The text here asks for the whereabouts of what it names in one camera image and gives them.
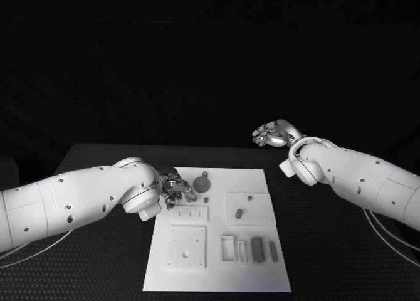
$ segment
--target table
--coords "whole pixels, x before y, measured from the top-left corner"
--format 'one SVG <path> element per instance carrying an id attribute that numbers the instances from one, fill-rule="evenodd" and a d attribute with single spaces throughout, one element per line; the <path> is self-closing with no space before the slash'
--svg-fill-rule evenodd
<path id="1" fill-rule="evenodd" d="M 0 300 L 420 300 L 420 269 L 387 247 L 361 208 L 328 185 L 309 187 L 286 178 L 277 165 L 288 149 L 76 144 L 56 173 L 126 157 L 155 168 L 264 170 L 292 293 L 144 292 L 154 219 L 144 223 L 116 206 L 40 256 L 0 270 Z M 34 242 L 3 263 L 59 237 Z"/>

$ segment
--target white board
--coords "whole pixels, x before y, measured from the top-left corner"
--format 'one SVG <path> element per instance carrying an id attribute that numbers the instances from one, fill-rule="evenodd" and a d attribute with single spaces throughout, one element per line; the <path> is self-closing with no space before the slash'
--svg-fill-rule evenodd
<path id="1" fill-rule="evenodd" d="M 195 223 L 190 220 L 172 220 L 172 212 L 167 210 L 167 205 L 161 198 L 161 213 L 157 215 L 151 252 L 146 266 L 146 276 L 144 280 L 144 291 L 194 291 L 194 292 L 290 292 L 290 284 L 285 267 L 280 240 L 276 224 L 233 225 L 228 215 L 228 193 L 266 194 L 266 177 L 260 169 L 203 169 L 177 167 L 181 177 L 193 184 L 194 179 L 201 176 L 203 171 L 208 173 L 211 182 L 210 190 L 205 193 L 195 193 L 198 201 L 187 203 L 185 198 L 177 202 L 177 206 L 190 206 L 193 212 L 203 212 L 198 207 L 207 207 L 207 220 L 198 219 Z M 197 264 L 190 264 L 195 268 L 167 267 L 167 260 L 172 258 L 172 251 L 168 248 L 171 227 L 205 228 L 205 265 L 200 268 Z M 221 259 L 221 237 L 226 239 L 227 251 L 231 251 L 230 241 L 234 245 L 234 261 Z M 253 237 L 262 237 L 266 261 L 253 262 L 252 244 Z M 272 261 L 269 242 L 275 241 L 279 261 Z M 184 244 L 193 240 L 184 238 Z M 187 246 L 175 251 L 175 258 L 180 260 Z"/>

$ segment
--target black backdrop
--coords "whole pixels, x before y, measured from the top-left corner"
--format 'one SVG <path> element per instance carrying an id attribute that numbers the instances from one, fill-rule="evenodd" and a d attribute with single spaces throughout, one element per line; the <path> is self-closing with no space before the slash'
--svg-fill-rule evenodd
<path id="1" fill-rule="evenodd" d="M 420 173 L 417 1 L 0 11 L 0 153 L 23 183 L 76 142 L 256 147 L 275 119 Z"/>

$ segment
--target robotic hand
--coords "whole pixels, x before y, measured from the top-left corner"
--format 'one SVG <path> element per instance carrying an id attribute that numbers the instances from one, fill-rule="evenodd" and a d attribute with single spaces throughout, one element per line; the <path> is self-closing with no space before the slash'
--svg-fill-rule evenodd
<path id="1" fill-rule="evenodd" d="M 57 174 L 0 191 L 0 253 L 105 218 L 116 204 L 142 221 L 181 199 L 197 201 L 194 190 L 172 167 L 161 172 L 141 158 Z"/>
<path id="2" fill-rule="evenodd" d="M 253 142 L 288 146 L 289 158 L 279 165 L 308 185 L 329 184 L 338 196 L 359 207 L 397 219 L 420 231 L 420 177 L 395 165 L 328 140 L 302 135 L 277 120 L 253 131 Z"/>

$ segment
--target tabletop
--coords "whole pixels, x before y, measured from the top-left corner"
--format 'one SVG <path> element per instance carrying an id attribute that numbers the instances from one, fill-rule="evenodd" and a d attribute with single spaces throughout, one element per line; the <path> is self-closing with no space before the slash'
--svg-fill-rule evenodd
<path id="1" fill-rule="evenodd" d="M 56 173 L 128 157 L 155 168 L 263 169 L 292 293 L 144 292 L 155 219 L 142 222 L 116 206 L 41 255 L 0 269 L 0 300 L 420 300 L 420 269 L 388 248 L 362 209 L 328 185 L 309 187 L 286 178 L 277 165 L 288 149 L 76 144 Z M 30 256 L 60 236 L 31 243 L 1 264 Z M 407 247 L 395 247 L 413 258 Z"/>

